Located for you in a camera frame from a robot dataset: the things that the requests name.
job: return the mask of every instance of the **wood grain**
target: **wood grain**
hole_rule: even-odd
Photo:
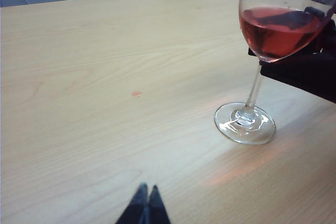
[[[213,123],[256,70],[237,5],[2,8],[1,222],[114,223],[147,182],[172,223],[335,223],[334,104],[265,79],[271,143],[234,143]]]

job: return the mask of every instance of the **black fabric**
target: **black fabric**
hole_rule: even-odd
[[[147,194],[147,185],[143,183],[138,187],[131,202],[115,224],[136,224],[143,219],[143,212],[147,207]]]
[[[158,187],[148,200],[147,185],[142,183],[115,224],[171,224]]]
[[[151,224],[170,224],[167,211],[163,205],[162,198],[157,186],[153,187],[148,202],[151,212]]]
[[[261,62],[263,76],[336,103],[336,26],[331,20],[308,46],[273,63]]]

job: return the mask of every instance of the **small red dot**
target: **small red dot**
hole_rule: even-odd
[[[132,96],[134,96],[134,97],[140,97],[142,95],[142,92],[141,91],[134,91],[133,93],[132,93]]]

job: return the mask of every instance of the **glass base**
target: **glass base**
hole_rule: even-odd
[[[254,107],[254,112],[244,110],[245,104],[224,104],[215,113],[217,128],[229,139],[242,144],[266,144],[273,138],[276,126],[264,110]]]

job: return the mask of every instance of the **wine glass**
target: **wine glass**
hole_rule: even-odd
[[[336,0],[240,0],[239,21],[250,49],[259,58],[258,72],[246,103],[224,104],[215,113],[217,128],[244,144],[268,143],[274,120],[255,106],[260,68],[290,56],[310,43],[330,20]]]

